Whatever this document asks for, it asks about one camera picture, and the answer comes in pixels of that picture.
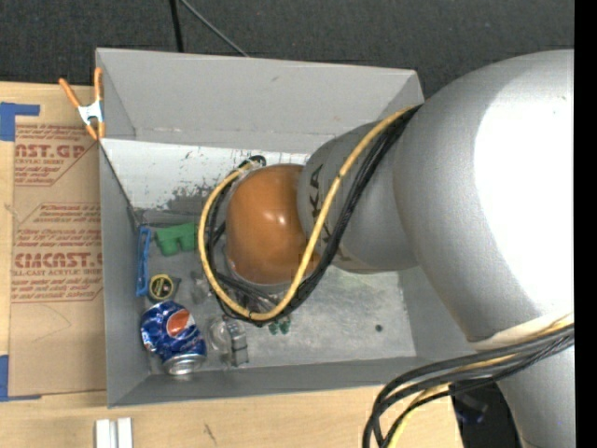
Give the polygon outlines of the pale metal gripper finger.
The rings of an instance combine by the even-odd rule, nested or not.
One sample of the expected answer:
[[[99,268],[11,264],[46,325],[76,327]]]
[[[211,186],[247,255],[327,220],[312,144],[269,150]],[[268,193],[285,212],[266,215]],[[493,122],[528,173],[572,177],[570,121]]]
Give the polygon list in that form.
[[[195,304],[203,303],[206,299],[205,285],[202,272],[191,271],[191,298]]]
[[[242,364],[248,363],[248,343],[243,324],[236,319],[231,319],[226,322],[226,329],[229,335],[229,358],[231,365],[239,367]]]

